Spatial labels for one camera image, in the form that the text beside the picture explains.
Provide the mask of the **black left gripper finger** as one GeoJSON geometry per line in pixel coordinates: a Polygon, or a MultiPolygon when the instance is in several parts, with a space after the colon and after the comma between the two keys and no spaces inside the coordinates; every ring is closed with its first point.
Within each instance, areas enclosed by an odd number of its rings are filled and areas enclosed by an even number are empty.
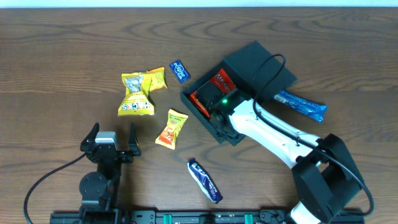
{"type": "Polygon", "coordinates": [[[84,140],[82,140],[81,145],[89,145],[95,142],[96,135],[99,132],[100,125],[99,123],[95,123],[92,127],[91,131],[86,135],[84,140]]]}
{"type": "Polygon", "coordinates": [[[136,138],[135,124],[131,123],[128,145],[133,152],[139,152],[139,143],[136,138]]]}

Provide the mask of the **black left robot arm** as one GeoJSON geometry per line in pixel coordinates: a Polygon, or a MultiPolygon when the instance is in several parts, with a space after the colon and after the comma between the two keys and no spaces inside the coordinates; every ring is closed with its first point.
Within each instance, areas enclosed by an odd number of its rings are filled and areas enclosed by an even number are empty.
{"type": "Polygon", "coordinates": [[[117,198],[122,165],[131,163],[133,157],[141,155],[134,124],[131,124],[128,146],[127,150],[119,150],[116,133],[100,131],[98,123],[82,140],[80,151],[97,165],[97,170],[86,174],[80,181],[82,200],[79,223],[131,222],[129,212],[118,208],[117,198]]]}

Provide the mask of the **blue cookie roll pack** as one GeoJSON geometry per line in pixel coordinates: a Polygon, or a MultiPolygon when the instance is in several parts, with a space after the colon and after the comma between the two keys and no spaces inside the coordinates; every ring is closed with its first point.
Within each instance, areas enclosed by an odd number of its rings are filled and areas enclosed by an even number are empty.
{"type": "Polygon", "coordinates": [[[328,109],[327,105],[322,105],[308,101],[299,96],[293,95],[285,90],[280,91],[274,95],[274,99],[279,103],[290,106],[294,110],[304,114],[305,116],[314,119],[315,121],[322,123],[324,120],[324,114],[328,109]]]}

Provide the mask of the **red Hacks candy bag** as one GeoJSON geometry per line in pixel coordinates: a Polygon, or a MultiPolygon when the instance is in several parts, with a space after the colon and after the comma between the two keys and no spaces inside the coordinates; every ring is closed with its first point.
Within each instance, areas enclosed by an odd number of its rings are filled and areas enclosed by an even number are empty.
{"type": "MultiPolygon", "coordinates": [[[[226,95],[236,88],[232,79],[222,68],[216,73],[216,75],[210,78],[209,82],[217,86],[226,95]]],[[[188,99],[198,111],[200,111],[205,117],[210,118],[210,108],[206,108],[198,101],[197,90],[191,93],[188,99]]]]}

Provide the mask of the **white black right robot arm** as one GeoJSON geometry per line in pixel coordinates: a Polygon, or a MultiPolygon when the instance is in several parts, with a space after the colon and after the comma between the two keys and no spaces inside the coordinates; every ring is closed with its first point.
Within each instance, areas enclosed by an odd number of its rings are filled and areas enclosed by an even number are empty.
{"type": "Polygon", "coordinates": [[[363,178],[342,139],[301,131],[238,89],[226,93],[207,82],[196,98],[208,110],[218,138],[237,145],[247,136],[291,169],[300,198],[288,214],[293,223],[345,223],[359,216],[359,211],[345,210],[363,188],[363,178]]]}

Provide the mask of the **yellow Hacks candy bag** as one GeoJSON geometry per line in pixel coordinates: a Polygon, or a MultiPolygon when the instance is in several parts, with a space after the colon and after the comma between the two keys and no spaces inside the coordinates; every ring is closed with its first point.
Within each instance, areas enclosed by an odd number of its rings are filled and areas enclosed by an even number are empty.
{"type": "Polygon", "coordinates": [[[123,73],[122,83],[126,91],[118,108],[118,116],[154,115],[154,105],[149,101],[152,78],[146,73],[123,73]]]}

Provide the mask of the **black cardboard box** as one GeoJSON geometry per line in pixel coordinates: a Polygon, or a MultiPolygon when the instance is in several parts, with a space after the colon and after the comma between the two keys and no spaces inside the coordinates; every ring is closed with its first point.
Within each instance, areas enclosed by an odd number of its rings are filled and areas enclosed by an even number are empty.
{"type": "Polygon", "coordinates": [[[239,144],[245,135],[237,132],[228,134],[220,124],[205,117],[188,99],[189,95],[208,82],[223,69],[232,79],[236,88],[251,98],[259,94],[257,102],[263,104],[274,95],[288,89],[297,78],[275,57],[272,57],[259,42],[255,41],[225,57],[218,65],[202,75],[197,81],[180,92],[181,101],[201,122],[209,133],[222,144],[228,141],[232,146],[239,144]]]}

